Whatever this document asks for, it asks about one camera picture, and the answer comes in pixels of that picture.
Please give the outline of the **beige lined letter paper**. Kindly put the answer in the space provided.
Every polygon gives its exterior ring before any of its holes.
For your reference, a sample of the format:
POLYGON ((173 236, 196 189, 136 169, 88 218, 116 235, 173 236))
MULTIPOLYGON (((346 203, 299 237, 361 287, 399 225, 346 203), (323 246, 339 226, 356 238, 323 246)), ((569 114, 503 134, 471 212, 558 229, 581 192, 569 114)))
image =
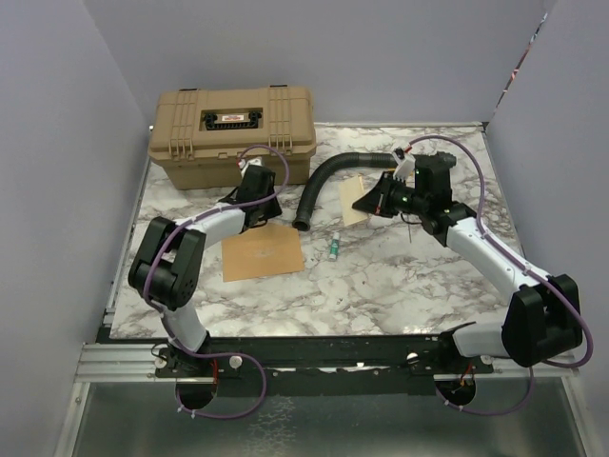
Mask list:
POLYGON ((356 175, 343 180, 339 184, 338 190, 344 226, 350 227, 366 221, 368 219, 366 213, 352 208, 356 201, 364 197, 362 176, 356 175))

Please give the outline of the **brown paper envelope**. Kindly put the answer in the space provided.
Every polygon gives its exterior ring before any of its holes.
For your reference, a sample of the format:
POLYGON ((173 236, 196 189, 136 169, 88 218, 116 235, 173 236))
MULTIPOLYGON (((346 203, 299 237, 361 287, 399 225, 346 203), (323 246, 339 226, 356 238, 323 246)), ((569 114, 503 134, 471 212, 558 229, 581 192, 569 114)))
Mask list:
POLYGON ((222 241, 223 280, 234 282, 303 271, 299 232, 266 224, 222 241))

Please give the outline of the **green white glue stick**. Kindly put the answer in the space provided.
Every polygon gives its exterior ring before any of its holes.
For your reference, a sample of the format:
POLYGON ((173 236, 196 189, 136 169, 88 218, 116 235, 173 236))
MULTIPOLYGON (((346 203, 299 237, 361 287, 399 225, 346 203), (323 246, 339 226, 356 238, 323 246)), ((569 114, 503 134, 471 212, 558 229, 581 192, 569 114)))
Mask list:
POLYGON ((330 242, 329 255, 328 258, 331 261, 336 261, 338 258, 340 247, 340 234, 338 232, 334 232, 330 242))

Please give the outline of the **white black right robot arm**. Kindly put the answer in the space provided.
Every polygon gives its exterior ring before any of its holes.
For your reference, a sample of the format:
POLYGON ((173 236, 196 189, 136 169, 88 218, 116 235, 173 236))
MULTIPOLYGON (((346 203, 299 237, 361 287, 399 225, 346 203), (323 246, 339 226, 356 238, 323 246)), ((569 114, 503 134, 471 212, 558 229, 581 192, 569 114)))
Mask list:
POLYGON ((575 281, 527 266, 492 236, 473 209, 455 201, 450 173, 455 165, 455 156, 447 152, 407 154, 352 205, 384 218, 417 216, 425 232, 469 262, 507 303, 500 322, 452 329, 452 340, 437 349, 439 365, 458 372, 472 357, 491 356, 529 368, 578 347, 583 331, 576 319, 580 303, 575 281))

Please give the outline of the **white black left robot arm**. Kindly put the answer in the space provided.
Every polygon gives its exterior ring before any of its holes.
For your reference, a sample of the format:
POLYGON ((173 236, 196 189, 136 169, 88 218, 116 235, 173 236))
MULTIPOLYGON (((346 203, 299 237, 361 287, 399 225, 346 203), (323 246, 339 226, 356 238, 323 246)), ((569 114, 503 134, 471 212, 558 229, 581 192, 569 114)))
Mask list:
POLYGON ((212 209, 181 223, 159 216, 148 224, 128 284, 160 313, 168 342, 179 351, 177 364, 185 373, 200 375, 210 362, 205 348, 209 333, 191 303, 205 250, 281 214, 275 172, 248 165, 240 186, 212 209))

